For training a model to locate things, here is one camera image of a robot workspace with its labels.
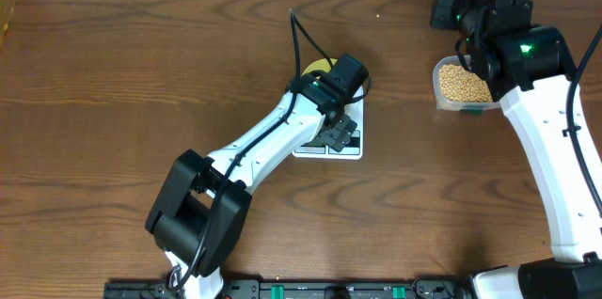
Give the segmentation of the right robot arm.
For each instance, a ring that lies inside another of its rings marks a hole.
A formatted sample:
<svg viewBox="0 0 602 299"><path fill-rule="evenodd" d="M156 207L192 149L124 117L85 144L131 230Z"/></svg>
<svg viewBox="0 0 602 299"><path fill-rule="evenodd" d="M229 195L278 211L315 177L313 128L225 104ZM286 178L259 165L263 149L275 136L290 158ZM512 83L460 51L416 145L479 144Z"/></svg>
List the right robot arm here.
<svg viewBox="0 0 602 299"><path fill-rule="evenodd" d="M435 0L431 26L456 30L452 61L476 74L528 157L552 256L481 271L451 298L597 298L601 294L601 160L583 115L575 61L559 29L534 24L531 0Z"/></svg>

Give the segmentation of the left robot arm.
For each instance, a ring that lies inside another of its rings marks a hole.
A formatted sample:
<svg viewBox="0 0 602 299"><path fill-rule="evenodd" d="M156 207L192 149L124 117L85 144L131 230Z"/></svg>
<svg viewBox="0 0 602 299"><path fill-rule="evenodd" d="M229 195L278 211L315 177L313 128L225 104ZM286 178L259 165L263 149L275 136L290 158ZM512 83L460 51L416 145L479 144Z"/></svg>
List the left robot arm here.
<svg viewBox="0 0 602 299"><path fill-rule="evenodd" d="M319 140L340 151L356 123L346 112L371 81L364 69L340 64L299 74L264 119L222 149L201 156L189 149L169 169L145 229L172 268L167 291L215 298L220 269L237 245L255 190L283 160Z"/></svg>

